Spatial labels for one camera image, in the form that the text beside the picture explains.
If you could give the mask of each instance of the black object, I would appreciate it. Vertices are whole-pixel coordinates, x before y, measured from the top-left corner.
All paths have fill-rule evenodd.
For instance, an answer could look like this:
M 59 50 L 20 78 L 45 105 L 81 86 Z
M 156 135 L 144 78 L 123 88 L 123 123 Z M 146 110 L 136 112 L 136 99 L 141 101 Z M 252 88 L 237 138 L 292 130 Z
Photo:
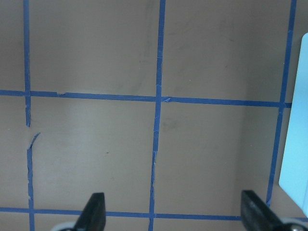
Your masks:
M 254 191 L 242 191 L 241 217 L 247 231 L 308 231 L 297 223 L 283 223 Z
M 61 231 L 103 231 L 106 224 L 104 193 L 93 193 L 72 229 Z

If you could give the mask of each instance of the gray floor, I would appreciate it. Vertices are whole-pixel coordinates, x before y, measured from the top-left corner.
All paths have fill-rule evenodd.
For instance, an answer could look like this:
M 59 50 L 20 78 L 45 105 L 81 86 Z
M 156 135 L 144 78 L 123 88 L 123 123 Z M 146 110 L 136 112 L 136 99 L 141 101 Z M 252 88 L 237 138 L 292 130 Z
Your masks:
M 166 0 L 162 95 L 280 100 L 291 0 Z M 286 103 L 292 102 L 308 2 L 297 0 Z M 158 0 L 30 0 L 32 91 L 155 96 Z M 23 1 L 0 1 L 0 90 L 24 91 Z M 0 229 L 29 231 L 34 208 L 81 210 L 103 191 L 111 212 L 149 213 L 155 102 L 0 96 Z M 271 208 L 305 217 L 278 186 Z M 266 200 L 278 107 L 164 102 L 155 213 L 239 216 L 240 192 Z M 35 214 L 48 231 L 74 215 Z M 107 231 L 147 231 L 148 218 L 107 218 Z M 154 231 L 244 230 L 235 220 L 154 219 Z

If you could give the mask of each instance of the light blue board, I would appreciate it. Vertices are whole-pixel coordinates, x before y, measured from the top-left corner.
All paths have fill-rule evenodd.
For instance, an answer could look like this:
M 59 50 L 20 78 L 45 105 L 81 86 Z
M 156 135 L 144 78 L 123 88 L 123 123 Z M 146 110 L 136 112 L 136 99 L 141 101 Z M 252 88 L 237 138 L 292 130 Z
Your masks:
M 308 33 L 300 49 L 279 185 L 308 217 Z

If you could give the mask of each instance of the floor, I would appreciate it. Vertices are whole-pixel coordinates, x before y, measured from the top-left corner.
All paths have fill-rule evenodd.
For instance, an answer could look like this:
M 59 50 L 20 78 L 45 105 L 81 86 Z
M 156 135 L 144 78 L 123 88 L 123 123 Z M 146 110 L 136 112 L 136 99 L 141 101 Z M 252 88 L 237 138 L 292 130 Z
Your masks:
M 278 186 L 307 11 L 0 1 L 1 230 L 74 221 L 93 192 L 106 231 L 243 231 L 243 189 L 308 221 Z

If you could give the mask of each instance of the blue tape grid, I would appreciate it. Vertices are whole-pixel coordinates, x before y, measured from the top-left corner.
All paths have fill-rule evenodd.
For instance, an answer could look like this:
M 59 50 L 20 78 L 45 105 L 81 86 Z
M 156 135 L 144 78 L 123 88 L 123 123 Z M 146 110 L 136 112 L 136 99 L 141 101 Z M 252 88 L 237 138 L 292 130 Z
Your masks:
M 26 125 L 30 126 L 30 109 L 31 97 L 53 97 L 53 98 L 73 98 L 73 99 L 96 99 L 96 100 L 120 100 L 120 101 L 143 101 L 155 102 L 155 119 L 154 119 L 154 140 L 153 140 L 153 156 L 152 156 L 152 173 L 151 173 L 151 192 L 149 213 L 129 213 L 129 212 L 107 212 L 107 216 L 111 217 L 132 217 L 132 218 L 149 218 L 149 231 L 153 231 L 154 218 L 172 218 L 172 219 L 205 219 L 205 220 L 234 220 L 239 221 L 239 216 L 213 216 L 213 215 L 187 215 L 187 214 L 156 214 L 154 212 L 154 174 L 155 174 L 155 158 L 158 151 L 159 139 L 159 124 L 160 124 L 160 109 L 161 103 L 200 103 L 214 105 L 237 105 L 237 106 L 260 106 L 260 107 L 277 107 L 279 115 L 277 118 L 275 142 L 273 148 L 267 204 L 271 203 L 273 182 L 275 176 L 278 147 L 280 141 L 280 133 L 282 127 L 283 110 L 291 108 L 291 103 L 285 103 L 292 37 L 296 12 L 296 0 L 291 1 L 289 28 L 287 36 L 287 45 L 285 53 L 285 65 L 283 70 L 281 96 L 279 102 L 265 101 L 241 101 L 241 100 L 224 100 L 224 99 L 201 99 L 201 98 L 184 98 L 184 97 L 162 97 L 162 60 L 163 60 L 163 42 L 164 42 L 164 21 L 165 21 L 165 5 L 166 0 L 160 1 L 159 11 L 159 28 L 158 28 L 158 48 L 157 48 L 157 72 L 156 72 L 156 96 L 133 96 L 133 95 L 109 95 L 109 94 L 88 94 L 88 93 L 73 93 L 67 92 L 58 94 L 50 91 L 31 91 L 30 87 L 30 46 L 29 46 L 29 0 L 24 0 L 24 56 L 25 56 L 25 91 L 0 90 L 0 95 L 5 96 L 22 96 L 26 101 Z M 80 215 L 81 211 L 77 210 L 52 210 L 52 209 L 34 209 L 33 195 L 33 168 L 32 168 L 32 145 L 38 134 L 35 135 L 30 147 L 27 149 L 27 164 L 28 164 L 28 193 L 29 193 L 29 208 L 9 208 L 0 207 L 0 212 L 13 213 L 28 213 L 30 231 L 34 231 L 34 214 L 61 214 L 61 215 Z M 298 220 L 308 222 L 308 218 L 296 218 Z
M 289 67 L 290 67 L 290 60 L 291 60 L 293 30 L 294 30 L 294 22 L 295 22 L 295 13 L 296 13 L 296 0 L 292 0 L 291 1 L 291 7 L 290 7 L 288 36 L 287 36 L 287 44 L 286 44 L 286 49 L 285 49 L 282 86 L 281 86 L 281 93 L 280 93 L 280 106 L 279 106 L 279 113 L 278 113 L 278 118 L 277 118 L 272 161 L 271 161 L 271 165 L 270 165 L 268 191 L 267 191 L 267 196 L 266 196 L 266 203 L 267 203 L 268 206 L 270 206 L 270 204 L 271 204 L 271 197 L 272 197 L 272 192 L 273 192 L 275 171 L 276 171 L 276 165 L 277 165 L 279 141 L 280 141 L 282 119 L 283 119 L 283 110 L 284 110 L 284 107 L 282 105 L 284 104 L 286 91 L 287 91 Z

